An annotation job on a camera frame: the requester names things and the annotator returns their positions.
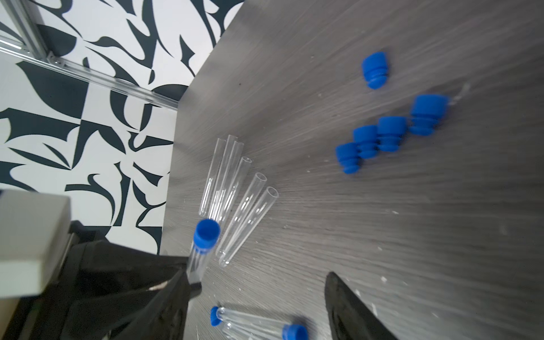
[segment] rubber stopper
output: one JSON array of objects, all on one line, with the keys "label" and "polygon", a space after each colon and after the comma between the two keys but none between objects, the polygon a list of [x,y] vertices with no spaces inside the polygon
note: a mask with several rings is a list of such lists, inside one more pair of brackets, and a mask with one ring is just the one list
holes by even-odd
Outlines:
[{"label": "rubber stopper", "polygon": [[384,52],[376,52],[369,55],[361,65],[363,77],[367,81],[368,87],[373,90],[379,89],[387,81],[389,67]]},{"label": "rubber stopper", "polygon": [[357,143],[359,157],[368,159],[378,154],[376,145],[378,143],[378,127],[365,125],[353,130],[353,140]]},{"label": "rubber stopper", "polygon": [[209,322],[212,324],[212,326],[217,327],[219,326],[223,321],[217,317],[217,310],[219,309],[218,306],[215,306],[212,308],[209,314]]},{"label": "rubber stopper", "polygon": [[308,340],[308,331],[302,325],[285,325],[281,337],[283,340]]}]

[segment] glass test tube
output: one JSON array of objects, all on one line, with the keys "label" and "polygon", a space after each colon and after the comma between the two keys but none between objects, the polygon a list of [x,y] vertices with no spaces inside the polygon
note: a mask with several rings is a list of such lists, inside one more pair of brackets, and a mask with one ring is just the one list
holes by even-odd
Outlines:
[{"label": "glass test tube", "polygon": [[308,332],[302,325],[293,325],[283,321],[260,317],[253,314],[230,310],[225,307],[213,307],[210,312],[210,323],[216,327],[225,323],[225,328],[249,333],[255,339],[270,340],[307,340]]},{"label": "glass test tube", "polygon": [[228,179],[229,175],[232,179],[232,174],[229,174],[229,171],[231,171],[231,169],[236,166],[236,162],[238,162],[238,160],[240,159],[240,156],[236,157],[236,155],[242,154],[242,148],[244,147],[244,144],[239,143],[236,140],[237,138],[232,135],[229,135],[227,138],[227,145],[225,146],[221,165],[219,166],[219,172],[217,174],[217,179],[215,181],[215,186],[213,189],[212,203],[208,212],[208,218],[212,220],[217,221],[218,216],[222,211],[225,188],[230,183],[230,180]]},{"label": "glass test tube", "polygon": [[218,200],[219,195],[221,193],[221,186],[223,184],[223,180],[225,179],[226,171],[228,170],[228,162],[230,160],[230,154],[232,152],[232,148],[234,147],[234,142],[238,138],[233,135],[228,135],[227,137],[227,144],[225,145],[225,150],[223,151],[223,156],[221,158],[221,164],[219,164],[219,170],[217,173],[217,178],[215,180],[215,185],[213,187],[212,192],[212,201],[209,206],[208,210],[208,218],[215,220],[215,215],[218,211]]},{"label": "glass test tube", "polygon": [[234,146],[232,147],[232,153],[231,153],[231,165],[228,168],[228,172],[225,175],[225,182],[222,185],[222,191],[221,191],[221,205],[219,206],[219,211],[217,213],[216,221],[221,225],[221,222],[225,220],[225,208],[226,208],[226,202],[227,197],[230,195],[231,189],[232,189],[232,181],[236,177],[236,171],[238,170],[237,165],[239,165],[240,157],[242,156],[242,149],[244,148],[244,143],[240,143],[238,141],[234,142]]},{"label": "glass test tube", "polygon": [[219,241],[219,245],[215,250],[215,254],[221,257],[225,248],[229,242],[229,237],[232,236],[232,232],[236,229],[237,226],[244,220],[248,214],[249,209],[253,206],[253,203],[257,200],[258,195],[261,193],[261,190],[264,188],[264,185],[267,182],[266,176],[258,172],[253,176],[251,183],[249,184],[248,189],[245,191],[236,212],[232,216],[231,221],[229,222],[227,229],[223,233],[223,237]]},{"label": "glass test tube", "polygon": [[246,331],[242,328],[236,327],[232,323],[224,324],[221,328],[221,332],[228,340],[283,340],[282,338],[271,338],[269,336],[258,336],[250,331]]},{"label": "glass test tube", "polygon": [[213,196],[212,189],[215,184],[215,180],[217,179],[217,173],[219,171],[219,166],[221,165],[221,160],[223,159],[226,144],[227,141],[220,138],[218,138],[217,142],[215,143],[212,163],[209,166],[208,177],[206,178],[204,193],[202,194],[202,201],[200,202],[199,215],[202,217],[206,216],[206,213],[208,212],[208,206]]},{"label": "glass test tube", "polygon": [[252,163],[253,161],[250,160],[248,157],[242,157],[240,159],[240,162],[236,167],[236,171],[234,172],[234,176],[232,177],[232,181],[226,190],[223,214],[219,217],[218,221],[220,226],[222,226],[228,218],[228,215],[230,214],[232,209],[232,204],[234,203],[234,200],[236,199],[236,196],[240,191],[240,187],[242,186],[245,176],[248,174],[249,168]]},{"label": "glass test tube", "polygon": [[196,225],[187,262],[187,279],[190,284],[202,281],[212,249],[220,233],[219,224],[214,220],[202,220]]},{"label": "glass test tube", "polygon": [[259,224],[259,222],[266,215],[268,210],[272,207],[274,202],[280,194],[273,187],[267,187],[259,200],[251,208],[244,221],[233,231],[232,238],[228,241],[226,249],[223,255],[219,259],[219,264],[222,267],[226,267],[232,261],[232,258],[244,244],[245,240],[249,237],[253,229]]}]

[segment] test tube cap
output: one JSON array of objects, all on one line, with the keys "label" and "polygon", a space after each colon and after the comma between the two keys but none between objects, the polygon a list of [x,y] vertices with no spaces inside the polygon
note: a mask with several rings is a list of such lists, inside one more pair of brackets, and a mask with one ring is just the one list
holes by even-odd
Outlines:
[{"label": "test tube cap", "polygon": [[211,249],[215,246],[221,228],[219,224],[211,219],[200,221],[196,225],[193,242],[200,249]]},{"label": "test tube cap", "polygon": [[433,133],[434,127],[444,117],[448,109],[449,98],[443,95],[420,95],[412,107],[410,132],[422,136]]},{"label": "test tube cap", "polygon": [[217,327],[219,326],[223,320],[219,319],[217,317],[217,310],[219,309],[218,306],[215,306],[212,308],[212,310],[210,311],[210,314],[209,314],[209,322],[212,324],[212,326],[214,327]]},{"label": "test tube cap", "polygon": [[283,340],[308,340],[308,331],[302,325],[285,325],[281,337]]},{"label": "test tube cap", "polygon": [[368,87],[373,90],[379,89],[387,81],[389,67],[384,52],[376,52],[369,55],[361,64],[363,76],[367,81]]},{"label": "test tube cap", "polygon": [[359,157],[367,159],[378,154],[378,127],[376,125],[365,125],[353,130],[353,140],[357,143]]}]

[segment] dust speck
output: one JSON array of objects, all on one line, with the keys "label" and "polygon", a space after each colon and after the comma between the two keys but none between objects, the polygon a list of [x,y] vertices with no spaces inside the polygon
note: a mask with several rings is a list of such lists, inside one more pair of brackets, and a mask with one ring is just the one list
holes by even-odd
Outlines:
[{"label": "dust speck", "polygon": [[499,225],[499,233],[505,236],[508,235],[508,229],[506,228],[506,225],[502,223]]}]

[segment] capped test tube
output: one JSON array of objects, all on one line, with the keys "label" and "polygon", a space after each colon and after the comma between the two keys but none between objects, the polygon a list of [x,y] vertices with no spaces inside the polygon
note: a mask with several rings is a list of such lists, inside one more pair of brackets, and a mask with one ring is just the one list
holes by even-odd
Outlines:
[{"label": "capped test tube", "polygon": [[187,263],[187,279],[189,283],[201,282],[206,265],[221,229],[214,220],[202,220],[196,225],[193,244]]},{"label": "capped test tube", "polygon": [[308,340],[308,331],[302,325],[242,313],[225,307],[213,307],[210,312],[210,322],[214,327],[224,322],[227,327],[240,329],[258,339]]}]

